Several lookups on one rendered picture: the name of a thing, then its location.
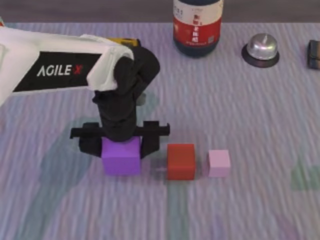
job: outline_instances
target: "can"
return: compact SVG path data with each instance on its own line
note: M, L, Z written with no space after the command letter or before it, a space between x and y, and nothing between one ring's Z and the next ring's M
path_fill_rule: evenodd
M173 0L173 41L183 54L200 58L220 39L224 0Z

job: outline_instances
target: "tabletop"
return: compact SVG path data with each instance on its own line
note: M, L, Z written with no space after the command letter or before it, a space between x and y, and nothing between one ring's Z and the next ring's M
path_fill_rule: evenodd
M89 90L11 97L0 109L0 239L319 239L320 71L306 67L306 47L320 40L320 24L224 23L216 50L201 59L175 49L169 23L10 26L141 39L161 72L138 122L170 123L171 134L141 176L109 177L69 139L71 127L99 119ZM274 67L242 60L260 32L278 41ZM168 143L195 144L194 181L166 181ZM202 171L214 149L229 150L226 178Z

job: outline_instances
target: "red block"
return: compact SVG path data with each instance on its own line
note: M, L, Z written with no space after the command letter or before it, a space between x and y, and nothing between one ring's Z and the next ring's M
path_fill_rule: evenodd
M194 180L196 150L194 144L167 145L167 179Z

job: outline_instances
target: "pink cube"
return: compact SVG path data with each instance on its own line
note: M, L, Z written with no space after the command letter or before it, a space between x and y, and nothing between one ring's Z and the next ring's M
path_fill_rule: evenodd
M228 150L210 150L208 161L209 177L224 178L229 175L231 163Z

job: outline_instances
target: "bottle label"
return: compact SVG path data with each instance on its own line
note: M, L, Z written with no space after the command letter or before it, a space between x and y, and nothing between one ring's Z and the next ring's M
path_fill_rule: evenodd
M194 6L173 0L173 35L185 46L206 47L220 36L224 0Z

